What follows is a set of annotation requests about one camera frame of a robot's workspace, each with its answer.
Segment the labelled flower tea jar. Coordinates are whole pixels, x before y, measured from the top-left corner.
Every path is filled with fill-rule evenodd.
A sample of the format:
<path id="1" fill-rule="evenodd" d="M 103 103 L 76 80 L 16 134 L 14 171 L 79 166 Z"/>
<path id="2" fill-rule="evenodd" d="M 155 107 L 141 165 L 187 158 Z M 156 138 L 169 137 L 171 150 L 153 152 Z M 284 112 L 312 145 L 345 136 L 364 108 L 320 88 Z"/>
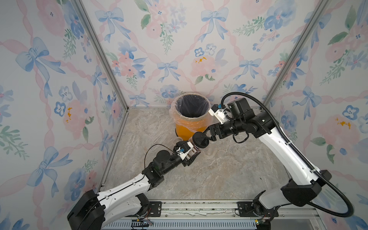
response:
<path id="1" fill-rule="evenodd" d="M 188 155 L 187 155 L 188 157 L 194 158 L 201 153 L 202 149 L 200 147 L 197 147 L 192 142 L 189 142 L 188 145 L 190 146 L 190 151 L 188 152 Z"/>

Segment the white-lidded flower tea jar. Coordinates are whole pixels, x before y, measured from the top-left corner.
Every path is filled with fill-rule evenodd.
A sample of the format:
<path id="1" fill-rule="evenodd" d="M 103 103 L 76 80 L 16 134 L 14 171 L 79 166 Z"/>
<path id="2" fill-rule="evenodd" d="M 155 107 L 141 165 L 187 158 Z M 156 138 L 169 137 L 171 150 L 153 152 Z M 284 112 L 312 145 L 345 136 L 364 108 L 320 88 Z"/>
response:
<path id="1" fill-rule="evenodd" d="M 182 138 L 180 138 L 180 137 L 176 137 L 176 138 L 173 140 L 173 143 L 174 143 L 174 145 L 178 145 L 178 143 L 179 143 L 179 142 L 181 142 L 181 141 L 183 141 L 183 139 L 182 139 Z"/>

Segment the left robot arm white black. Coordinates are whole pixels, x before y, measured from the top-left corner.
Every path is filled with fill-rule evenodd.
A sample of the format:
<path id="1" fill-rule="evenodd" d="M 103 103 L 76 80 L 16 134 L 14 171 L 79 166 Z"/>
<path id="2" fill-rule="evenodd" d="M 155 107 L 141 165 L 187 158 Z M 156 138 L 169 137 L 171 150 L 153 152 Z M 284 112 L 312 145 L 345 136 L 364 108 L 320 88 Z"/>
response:
<path id="1" fill-rule="evenodd" d="M 164 175 L 179 165 L 189 166 L 201 152 L 188 153 L 167 150 L 157 153 L 153 161 L 135 178 L 115 188 L 99 193 L 84 193 L 67 215 L 73 230 L 100 230 L 120 218 L 145 216 L 149 200 L 145 193 L 164 181 Z"/>

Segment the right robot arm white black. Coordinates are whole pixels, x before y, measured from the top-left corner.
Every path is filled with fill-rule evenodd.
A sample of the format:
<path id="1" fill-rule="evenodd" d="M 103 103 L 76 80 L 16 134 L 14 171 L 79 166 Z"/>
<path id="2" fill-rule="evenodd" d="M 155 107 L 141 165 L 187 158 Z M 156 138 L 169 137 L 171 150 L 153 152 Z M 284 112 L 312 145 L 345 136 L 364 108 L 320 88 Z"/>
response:
<path id="1" fill-rule="evenodd" d="M 272 215 L 277 207 L 283 205 L 303 207 L 311 203 L 325 182 L 294 151 L 291 141 L 285 140 L 284 131 L 277 129 L 269 113 L 255 114 L 245 98 L 233 101 L 228 107 L 224 109 L 215 104 L 209 110 L 209 114 L 218 120 L 207 129 L 211 140 L 235 137 L 243 132 L 252 134 L 274 153 L 290 174 L 286 185 L 260 192 L 252 202 L 251 211 L 257 216 Z"/>

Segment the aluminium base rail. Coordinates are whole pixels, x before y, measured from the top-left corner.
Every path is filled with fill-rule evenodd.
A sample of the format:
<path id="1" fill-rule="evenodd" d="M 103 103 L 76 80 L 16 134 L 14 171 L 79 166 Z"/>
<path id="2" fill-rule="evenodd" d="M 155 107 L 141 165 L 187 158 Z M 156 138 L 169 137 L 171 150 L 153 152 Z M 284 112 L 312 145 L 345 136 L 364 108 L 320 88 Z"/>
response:
<path id="1" fill-rule="evenodd" d="M 280 207 L 258 217 L 248 200 L 152 200 L 142 217 L 114 217 L 96 230 L 324 230 L 313 208 Z"/>

